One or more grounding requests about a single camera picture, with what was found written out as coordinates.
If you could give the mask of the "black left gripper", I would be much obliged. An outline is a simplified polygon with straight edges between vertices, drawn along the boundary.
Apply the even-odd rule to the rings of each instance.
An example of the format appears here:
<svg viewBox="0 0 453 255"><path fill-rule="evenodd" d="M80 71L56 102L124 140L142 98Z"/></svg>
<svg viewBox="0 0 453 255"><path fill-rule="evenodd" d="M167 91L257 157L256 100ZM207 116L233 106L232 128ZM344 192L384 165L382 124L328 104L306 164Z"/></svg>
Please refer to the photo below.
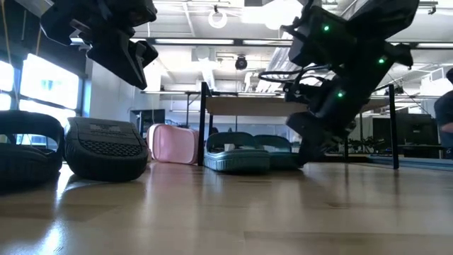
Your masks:
<svg viewBox="0 0 453 255"><path fill-rule="evenodd" d="M71 34L79 31L91 43L89 59L144 90L144 68L159 54L146 40L130 38L137 26L154 22L157 13L153 0L55 0L41 15L40 27L62 45L70 45Z"/></svg>

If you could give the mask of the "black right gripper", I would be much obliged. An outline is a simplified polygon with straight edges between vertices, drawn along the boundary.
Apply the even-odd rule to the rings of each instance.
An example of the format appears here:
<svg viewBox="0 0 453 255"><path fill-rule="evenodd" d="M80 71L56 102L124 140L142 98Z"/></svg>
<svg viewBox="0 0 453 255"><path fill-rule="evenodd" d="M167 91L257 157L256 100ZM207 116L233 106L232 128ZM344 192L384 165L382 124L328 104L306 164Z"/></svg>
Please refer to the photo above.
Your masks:
<svg viewBox="0 0 453 255"><path fill-rule="evenodd" d="M312 115L293 113L287 118L286 125L302 138L298 152L301 166L322 157L328 149L348 139L356 128L356 122L351 121L368 104L378 84L379 81L371 78L335 76L323 82L321 90L312 99Z"/></svg>

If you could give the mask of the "dark green slide sandal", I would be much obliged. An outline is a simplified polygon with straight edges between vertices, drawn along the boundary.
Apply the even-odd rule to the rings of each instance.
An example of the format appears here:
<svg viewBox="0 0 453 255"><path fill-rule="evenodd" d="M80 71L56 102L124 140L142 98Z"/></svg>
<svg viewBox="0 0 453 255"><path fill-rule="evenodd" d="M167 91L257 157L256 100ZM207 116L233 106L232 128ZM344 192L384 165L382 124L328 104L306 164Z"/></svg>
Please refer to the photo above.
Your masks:
<svg viewBox="0 0 453 255"><path fill-rule="evenodd" d="M292 152L291 142L277 135L256 135L256 142L270 155L272 170L295 170L300 167L298 154Z"/></svg>

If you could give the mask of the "light green slide sandal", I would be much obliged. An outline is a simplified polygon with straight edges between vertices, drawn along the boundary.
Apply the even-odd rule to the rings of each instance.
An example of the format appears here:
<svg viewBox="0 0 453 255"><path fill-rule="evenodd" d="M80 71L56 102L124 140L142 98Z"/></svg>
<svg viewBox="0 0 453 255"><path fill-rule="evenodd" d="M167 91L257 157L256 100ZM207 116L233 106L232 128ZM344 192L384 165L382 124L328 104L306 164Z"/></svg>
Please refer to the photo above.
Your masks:
<svg viewBox="0 0 453 255"><path fill-rule="evenodd" d="M222 172L266 172L270 153L247 132L219 132L207 138L204 166Z"/></svg>

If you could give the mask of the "pink slide sandal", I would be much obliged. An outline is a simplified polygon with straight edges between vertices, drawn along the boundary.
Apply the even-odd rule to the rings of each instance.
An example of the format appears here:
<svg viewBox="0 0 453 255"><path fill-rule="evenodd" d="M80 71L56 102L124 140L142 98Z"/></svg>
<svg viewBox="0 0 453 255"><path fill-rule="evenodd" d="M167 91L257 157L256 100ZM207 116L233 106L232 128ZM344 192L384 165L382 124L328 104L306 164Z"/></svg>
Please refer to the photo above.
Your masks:
<svg viewBox="0 0 453 255"><path fill-rule="evenodd" d="M154 124L147 130L151 158L162 163L195 164L199 132L175 125Z"/></svg>

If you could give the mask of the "black slide sandal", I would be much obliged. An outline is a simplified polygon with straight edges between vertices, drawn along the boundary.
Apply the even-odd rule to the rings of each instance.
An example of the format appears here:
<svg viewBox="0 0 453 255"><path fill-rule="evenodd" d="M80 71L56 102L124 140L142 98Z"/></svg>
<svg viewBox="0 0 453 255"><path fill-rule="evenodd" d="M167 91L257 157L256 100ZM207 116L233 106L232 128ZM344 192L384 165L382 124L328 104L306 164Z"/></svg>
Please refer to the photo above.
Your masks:
<svg viewBox="0 0 453 255"><path fill-rule="evenodd" d="M64 158L64 128L51 115L0 110L0 183L44 183L59 173ZM57 143L56 150L21 145L15 135L40 135Z"/></svg>
<svg viewBox="0 0 453 255"><path fill-rule="evenodd" d="M83 179L126 182L144 173L149 153L132 123L70 117L64 155L69 168Z"/></svg>

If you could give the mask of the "long ceiling light strip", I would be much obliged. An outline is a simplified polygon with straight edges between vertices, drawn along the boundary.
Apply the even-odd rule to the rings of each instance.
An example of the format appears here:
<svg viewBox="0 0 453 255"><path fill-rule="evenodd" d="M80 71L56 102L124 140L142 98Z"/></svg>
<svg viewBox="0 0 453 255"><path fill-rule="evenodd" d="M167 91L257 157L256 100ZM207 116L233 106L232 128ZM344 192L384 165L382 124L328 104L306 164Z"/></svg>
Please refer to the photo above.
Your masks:
<svg viewBox="0 0 453 255"><path fill-rule="evenodd" d="M251 45L256 47L289 47L291 40L258 40L258 39L209 39L209 38L155 38L151 39L158 45Z"/></svg>

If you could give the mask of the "black background monitor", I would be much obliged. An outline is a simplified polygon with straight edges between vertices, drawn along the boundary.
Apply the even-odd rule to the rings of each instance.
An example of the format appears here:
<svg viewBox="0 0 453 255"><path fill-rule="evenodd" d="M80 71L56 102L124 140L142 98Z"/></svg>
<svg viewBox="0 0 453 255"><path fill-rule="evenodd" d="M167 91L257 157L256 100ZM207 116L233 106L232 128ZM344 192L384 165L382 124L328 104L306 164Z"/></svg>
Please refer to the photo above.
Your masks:
<svg viewBox="0 0 453 255"><path fill-rule="evenodd" d="M144 137L147 130L154 124L164 124L166 112L164 109L131 110L130 122L135 124L140 135Z"/></svg>

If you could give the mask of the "person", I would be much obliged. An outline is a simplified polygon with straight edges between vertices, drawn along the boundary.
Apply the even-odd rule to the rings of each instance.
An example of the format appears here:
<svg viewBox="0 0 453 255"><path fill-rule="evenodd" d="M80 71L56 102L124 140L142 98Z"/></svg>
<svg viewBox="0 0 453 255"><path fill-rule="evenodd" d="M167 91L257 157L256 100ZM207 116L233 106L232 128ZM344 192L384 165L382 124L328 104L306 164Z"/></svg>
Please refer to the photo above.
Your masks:
<svg viewBox="0 0 453 255"><path fill-rule="evenodd" d="M453 160L453 89L436 100L434 109L445 158Z"/></svg>

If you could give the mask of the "wooden shelf with black frame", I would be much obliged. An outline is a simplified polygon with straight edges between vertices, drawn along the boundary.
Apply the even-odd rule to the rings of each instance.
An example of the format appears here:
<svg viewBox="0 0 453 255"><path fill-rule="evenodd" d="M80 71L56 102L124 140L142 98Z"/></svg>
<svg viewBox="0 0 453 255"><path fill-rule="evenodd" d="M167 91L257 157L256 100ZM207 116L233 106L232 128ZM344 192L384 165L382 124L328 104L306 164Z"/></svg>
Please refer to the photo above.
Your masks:
<svg viewBox="0 0 453 255"><path fill-rule="evenodd" d="M210 118L215 115L286 117L293 113L310 113L309 104L285 102L284 97L276 96L240 96L238 93L211 91L203 82L200 91L200 115L207 111Z"/></svg>

